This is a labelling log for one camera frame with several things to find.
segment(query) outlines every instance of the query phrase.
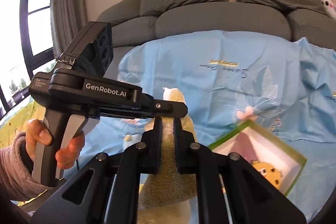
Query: blue bedsheet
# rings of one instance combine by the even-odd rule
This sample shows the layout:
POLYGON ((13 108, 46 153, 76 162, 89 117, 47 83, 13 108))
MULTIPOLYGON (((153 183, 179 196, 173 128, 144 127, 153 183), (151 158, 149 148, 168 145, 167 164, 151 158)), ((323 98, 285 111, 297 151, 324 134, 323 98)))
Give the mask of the blue bedsheet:
MULTIPOLYGON (((288 198, 308 221, 336 185, 336 54, 333 50, 252 32, 206 31, 166 37, 130 51, 119 80, 162 98, 185 95, 200 143, 208 145, 251 115, 307 159, 288 198)), ((102 118, 87 136, 80 165, 100 151, 114 154, 142 127, 102 118)), ((193 204, 194 215, 197 214, 193 204)))

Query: plush toy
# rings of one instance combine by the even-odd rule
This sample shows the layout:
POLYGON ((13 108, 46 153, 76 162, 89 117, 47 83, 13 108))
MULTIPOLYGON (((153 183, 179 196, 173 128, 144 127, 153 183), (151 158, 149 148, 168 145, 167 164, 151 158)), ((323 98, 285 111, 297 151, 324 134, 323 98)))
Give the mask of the plush toy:
POLYGON ((328 17, 336 20, 336 8, 331 0, 321 0, 325 13, 328 17))
POLYGON ((321 0, 325 13, 328 17, 336 20, 336 7, 331 0, 321 0))
MULTIPOLYGON (((178 89, 165 88, 163 99, 184 102, 184 96, 178 89)), ((196 135, 192 119, 187 115, 181 118, 182 128, 196 135)), ((139 224, 188 224, 191 217, 189 199, 196 196, 195 175, 181 175, 177 172, 173 135, 173 118, 162 117, 161 165, 156 175, 148 175, 138 203, 139 224)), ((145 125, 151 130, 154 119, 145 125)))

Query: human hand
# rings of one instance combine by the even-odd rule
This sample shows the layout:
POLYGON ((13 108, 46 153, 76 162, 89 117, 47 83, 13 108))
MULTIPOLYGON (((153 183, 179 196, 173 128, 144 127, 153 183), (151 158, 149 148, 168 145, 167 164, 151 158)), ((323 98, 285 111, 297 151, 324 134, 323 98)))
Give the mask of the human hand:
MULTIPOLYGON (((34 161, 35 158, 36 143, 39 142, 43 145, 50 145, 52 141, 53 138, 42 121, 32 119, 27 122, 26 151, 32 161, 34 161)), ((79 153, 84 144, 85 137, 82 131, 69 142, 67 148, 60 149, 56 152, 55 158, 57 160, 57 166, 60 169, 71 168, 75 163, 75 160, 79 157, 79 153)))

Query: screw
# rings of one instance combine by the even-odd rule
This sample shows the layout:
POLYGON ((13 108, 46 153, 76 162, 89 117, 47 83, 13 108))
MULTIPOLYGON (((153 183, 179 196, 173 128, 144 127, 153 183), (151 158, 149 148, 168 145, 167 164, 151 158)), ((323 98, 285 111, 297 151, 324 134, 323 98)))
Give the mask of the screw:
POLYGON ((230 153, 229 157, 232 160, 239 160, 240 155, 238 153, 236 153, 236 152, 233 152, 233 153, 230 153))
POLYGON ((193 150, 197 150, 201 148, 201 145, 199 143, 191 143, 189 147, 193 150))
POLYGON ((107 158, 107 154, 106 153, 99 153, 96 155, 96 159, 99 160, 99 161, 103 161, 107 158))
POLYGON ((137 149, 144 149, 146 148, 146 144, 144 142, 139 142, 135 145, 137 149))

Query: gray sofa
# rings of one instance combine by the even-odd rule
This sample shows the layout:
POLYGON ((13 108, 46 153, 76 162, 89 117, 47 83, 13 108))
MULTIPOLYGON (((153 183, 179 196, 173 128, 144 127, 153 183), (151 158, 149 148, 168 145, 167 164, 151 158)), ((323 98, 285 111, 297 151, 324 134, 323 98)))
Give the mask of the gray sofa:
POLYGON ((336 22, 320 0, 123 0, 100 14, 111 22, 116 79, 122 57, 150 40, 205 30, 253 31, 336 49, 336 22))

